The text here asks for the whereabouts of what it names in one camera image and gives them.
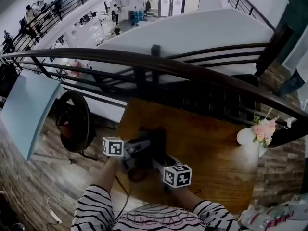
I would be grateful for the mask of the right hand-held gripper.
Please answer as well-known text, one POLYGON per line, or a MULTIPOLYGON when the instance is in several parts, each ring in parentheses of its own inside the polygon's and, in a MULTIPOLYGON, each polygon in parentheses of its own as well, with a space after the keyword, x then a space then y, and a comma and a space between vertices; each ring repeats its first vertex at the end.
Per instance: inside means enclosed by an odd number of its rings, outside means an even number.
POLYGON ((167 154, 156 156, 153 158, 153 168, 159 173, 165 192, 191 184, 192 169, 175 157, 167 154))

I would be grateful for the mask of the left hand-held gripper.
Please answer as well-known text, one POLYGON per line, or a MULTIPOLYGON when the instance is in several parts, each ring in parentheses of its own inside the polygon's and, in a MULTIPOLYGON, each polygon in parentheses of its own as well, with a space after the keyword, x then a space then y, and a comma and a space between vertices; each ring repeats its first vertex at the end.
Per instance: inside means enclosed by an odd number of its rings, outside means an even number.
POLYGON ((135 138, 124 141, 117 137, 103 137, 103 153, 108 157, 121 158, 126 171, 135 167, 136 160, 140 159, 150 146, 149 139, 135 138))

